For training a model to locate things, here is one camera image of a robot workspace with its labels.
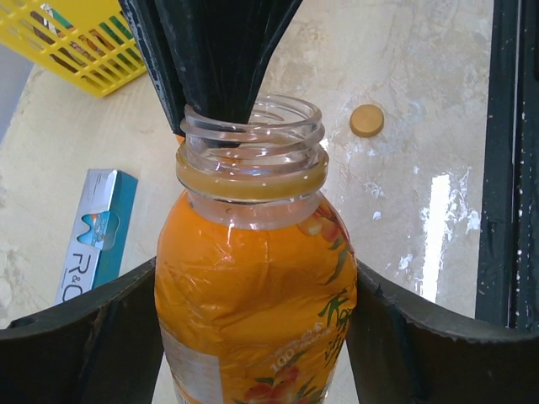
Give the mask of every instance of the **plastic bottle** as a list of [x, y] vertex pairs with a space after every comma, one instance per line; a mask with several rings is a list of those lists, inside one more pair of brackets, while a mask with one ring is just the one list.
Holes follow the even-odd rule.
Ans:
[[357, 268], [319, 191], [328, 168], [321, 119], [314, 105], [278, 96], [260, 97], [248, 125], [186, 109], [177, 153], [186, 190], [160, 236], [155, 289], [180, 403], [315, 404], [327, 395]]

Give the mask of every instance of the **yellow plastic basket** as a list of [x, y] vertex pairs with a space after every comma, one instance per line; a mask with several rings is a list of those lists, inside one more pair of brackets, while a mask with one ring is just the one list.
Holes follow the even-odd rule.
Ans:
[[146, 71], [117, 0], [0, 0], [0, 42], [96, 97]]

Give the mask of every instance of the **orange liquid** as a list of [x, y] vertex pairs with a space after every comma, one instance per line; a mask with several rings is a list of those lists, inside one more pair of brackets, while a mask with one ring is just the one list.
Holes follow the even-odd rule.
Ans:
[[323, 402], [356, 280], [326, 200], [302, 223], [254, 231], [208, 221], [183, 194], [159, 240], [155, 286], [180, 402]]

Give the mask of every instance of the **bottle cap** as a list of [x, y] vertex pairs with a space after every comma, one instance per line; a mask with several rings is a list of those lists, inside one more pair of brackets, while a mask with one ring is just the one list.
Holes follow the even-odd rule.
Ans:
[[384, 114], [375, 105], [361, 105], [355, 109], [350, 117], [350, 129], [359, 137], [378, 135], [383, 127]]

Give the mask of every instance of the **blue toothpaste box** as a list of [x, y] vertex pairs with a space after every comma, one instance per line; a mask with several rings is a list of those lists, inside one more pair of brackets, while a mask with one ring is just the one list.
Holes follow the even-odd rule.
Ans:
[[119, 170], [88, 170], [55, 305], [118, 277], [136, 185]]

